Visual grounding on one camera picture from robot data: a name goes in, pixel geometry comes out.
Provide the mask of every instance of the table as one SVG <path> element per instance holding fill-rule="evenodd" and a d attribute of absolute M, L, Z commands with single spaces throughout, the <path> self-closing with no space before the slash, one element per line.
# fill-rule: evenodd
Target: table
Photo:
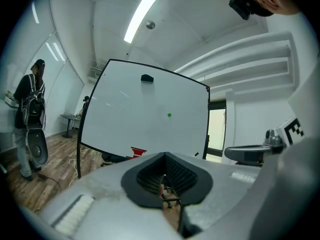
<path fill-rule="evenodd" d="M 72 114 L 61 114 L 60 116 L 63 117 L 63 118 L 68 119 L 68 127 L 67 127 L 67 129 L 66 129 L 65 134 L 62 135 L 62 137 L 67 138 L 67 139 L 71 139 L 72 136 L 69 135 L 69 125 L 70 125 L 70 121 L 71 121 L 71 120 L 73 120 L 73 121 L 80 121 L 81 119 L 80 119 L 79 117 L 76 117 L 75 115 L 72 115 Z"/>

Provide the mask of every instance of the backpack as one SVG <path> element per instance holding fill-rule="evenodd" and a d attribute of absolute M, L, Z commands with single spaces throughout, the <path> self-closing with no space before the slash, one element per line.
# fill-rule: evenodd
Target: backpack
<path fill-rule="evenodd" d="M 21 110 L 23 123 L 27 130 L 42 129 L 46 121 L 46 103 L 43 98 L 45 92 L 45 83 L 39 90 L 36 89 L 36 78 L 34 74 L 28 75 L 31 91 L 29 95 L 22 100 Z"/>

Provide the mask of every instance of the gray surface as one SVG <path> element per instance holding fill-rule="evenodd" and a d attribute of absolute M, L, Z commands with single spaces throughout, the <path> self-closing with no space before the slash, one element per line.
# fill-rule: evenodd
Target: gray surface
<path fill-rule="evenodd" d="M 187 162 L 193 162 L 192 157 L 183 156 L 181 158 L 184 158 Z M 256 178 L 261 169 L 259 167 L 221 164 L 205 160 L 197 161 L 196 165 L 211 175 L 213 188 L 202 203 L 189 205 L 185 208 L 185 211 L 192 224 L 206 230 L 227 214 L 252 187 L 250 182 L 231 177 L 232 173 L 242 172 Z"/>
<path fill-rule="evenodd" d="M 40 217 L 52 225 L 79 195 L 84 194 L 94 197 L 96 201 L 73 235 L 72 238 L 75 240 L 182 239 L 169 225 L 161 210 L 137 206 L 127 198 L 121 187 L 122 176 L 128 169 L 155 155 L 102 167 L 82 177 L 53 199 L 40 212 Z M 269 189 L 273 167 L 267 163 L 263 167 L 264 172 L 259 174 L 254 184 L 251 184 L 231 177 L 232 173 L 243 172 L 255 177 L 260 168 L 214 163 L 176 153 L 174 155 L 208 171 L 213 178 L 213 188 L 204 201 L 186 207 L 191 223 L 204 230 L 193 238 L 207 239 L 217 236 L 226 239 L 228 236 L 228 239 L 247 239 L 252 221 Z M 240 229 L 235 226 L 239 221 L 244 223 Z M 242 231 L 239 237 L 234 235 L 238 236 L 237 231 Z"/>
<path fill-rule="evenodd" d="M 269 156 L 257 179 L 246 195 L 206 231 L 192 237 L 197 240 L 247 240 L 252 225 L 273 185 L 279 155 Z"/>
<path fill-rule="evenodd" d="M 79 76 L 76 76 L 66 100 L 64 109 L 65 114 L 74 114 L 77 112 L 77 104 L 84 87 L 85 84 L 82 82 L 81 78 Z"/>
<path fill-rule="evenodd" d="M 288 230 L 288 236 L 297 231 L 308 236 L 319 234 L 319 150 L 319 138 L 305 138 L 279 157 L 272 188 L 254 220 L 251 240 L 279 239 Z"/>

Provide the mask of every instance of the person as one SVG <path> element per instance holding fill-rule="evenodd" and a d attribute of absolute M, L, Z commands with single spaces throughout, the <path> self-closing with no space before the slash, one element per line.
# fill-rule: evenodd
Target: person
<path fill-rule="evenodd" d="M 83 100 L 84 104 L 83 104 L 82 109 L 80 110 L 80 112 L 77 114 L 77 116 L 80 116 L 80 115 L 83 114 L 84 109 L 86 109 L 88 107 L 89 100 L 90 100 L 89 96 L 85 96 L 84 97 L 84 100 Z"/>
<path fill-rule="evenodd" d="M 18 161 L 21 165 L 21 176 L 31 182 L 33 180 L 32 177 L 32 169 L 35 171 L 40 171 L 41 166 L 36 164 L 33 160 L 31 160 L 31 163 L 29 164 L 29 156 L 27 155 L 27 150 L 26 150 L 26 126 L 23 121 L 23 113 L 22 113 L 22 101 L 28 97 L 28 95 L 32 92 L 32 86 L 31 86 L 31 80 L 30 77 L 34 78 L 35 80 L 35 89 L 36 90 L 41 90 L 42 94 L 45 93 L 46 87 L 45 83 L 43 81 L 43 74 L 45 70 L 45 61 L 42 59 L 38 59 L 34 65 L 31 67 L 32 74 L 27 74 L 25 75 L 13 97 L 15 98 L 15 101 L 19 104 L 18 110 L 15 115 L 15 122 L 14 122 L 14 127 L 15 127 L 15 144 L 17 148 L 17 158 Z"/>
<path fill-rule="evenodd" d="M 292 0 L 241 0 L 249 10 L 259 16 L 268 17 L 273 14 L 295 15 L 300 12 Z"/>

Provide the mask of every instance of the sticker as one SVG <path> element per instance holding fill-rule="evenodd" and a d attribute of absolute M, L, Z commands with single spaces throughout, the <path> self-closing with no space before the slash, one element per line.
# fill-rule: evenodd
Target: sticker
<path fill-rule="evenodd" d="M 290 145 L 298 143 L 304 138 L 305 135 L 297 118 L 289 123 L 284 128 L 284 131 Z"/>
<path fill-rule="evenodd" d="M 131 156 L 126 156 L 126 158 L 130 158 L 130 159 L 132 159 L 132 158 L 138 158 L 139 156 L 142 156 L 142 154 L 144 153 L 144 152 L 147 152 L 146 150 L 144 150 L 144 149 L 140 149 L 140 148 L 137 148 L 137 147 L 131 147 L 131 149 L 132 149 L 132 151 L 133 151 L 133 157 L 131 157 Z"/>
<path fill-rule="evenodd" d="M 254 183 L 257 175 L 256 174 L 250 174 L 244 171 L 234 171 L 231 176 L 231 178 L 235 179 L 235 180 L 239 180 L 242 182 L 246 182 L 246 183 Z"/>

